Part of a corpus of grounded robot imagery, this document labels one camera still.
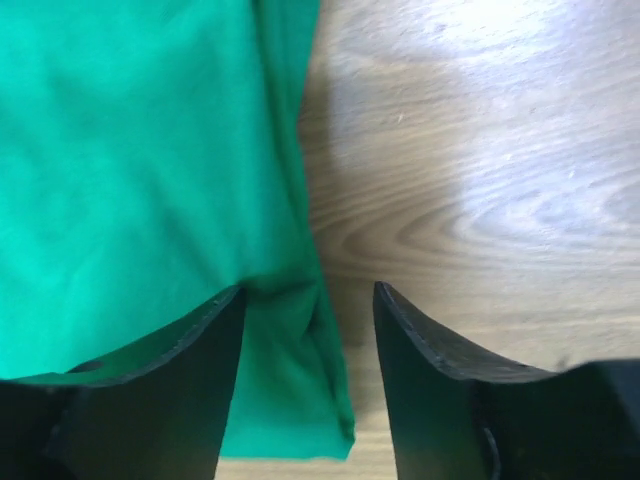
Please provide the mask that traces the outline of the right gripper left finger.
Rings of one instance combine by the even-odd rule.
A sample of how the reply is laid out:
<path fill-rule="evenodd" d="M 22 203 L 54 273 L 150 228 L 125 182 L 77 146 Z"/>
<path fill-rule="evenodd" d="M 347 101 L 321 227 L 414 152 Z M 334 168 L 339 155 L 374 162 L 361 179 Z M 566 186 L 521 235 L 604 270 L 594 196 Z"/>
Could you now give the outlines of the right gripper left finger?
<path fill-rule="evenodd" d="M 212 478 L 245 310 L 245 291 L 232 287 L 67 373 L 3 381 L 2 477 Z"/>

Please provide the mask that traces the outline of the green t-shirt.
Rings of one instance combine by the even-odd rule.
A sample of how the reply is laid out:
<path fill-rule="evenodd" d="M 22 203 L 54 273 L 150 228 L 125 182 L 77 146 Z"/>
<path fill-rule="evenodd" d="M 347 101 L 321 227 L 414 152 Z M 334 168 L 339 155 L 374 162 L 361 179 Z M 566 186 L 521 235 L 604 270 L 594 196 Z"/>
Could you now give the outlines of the green t-shirt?
<path fill-rule="evenodd" d="M 345 459 L 355 420 L 297 119 L 315 1 L 1 5 L 1 375 L 72 368 L 242 286 L 222 452 Z"/>

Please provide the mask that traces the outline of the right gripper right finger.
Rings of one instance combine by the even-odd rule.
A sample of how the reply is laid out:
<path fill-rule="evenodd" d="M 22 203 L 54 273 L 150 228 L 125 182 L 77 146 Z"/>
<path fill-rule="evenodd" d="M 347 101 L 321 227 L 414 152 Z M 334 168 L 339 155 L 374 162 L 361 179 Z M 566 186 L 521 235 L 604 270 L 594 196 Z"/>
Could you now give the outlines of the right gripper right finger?
<path fill-rule="evenodd" d="M 639 363 L 550 372 L 495 354 L 373 292 L 377 351 L 401 479 L 635 479 Z"/>

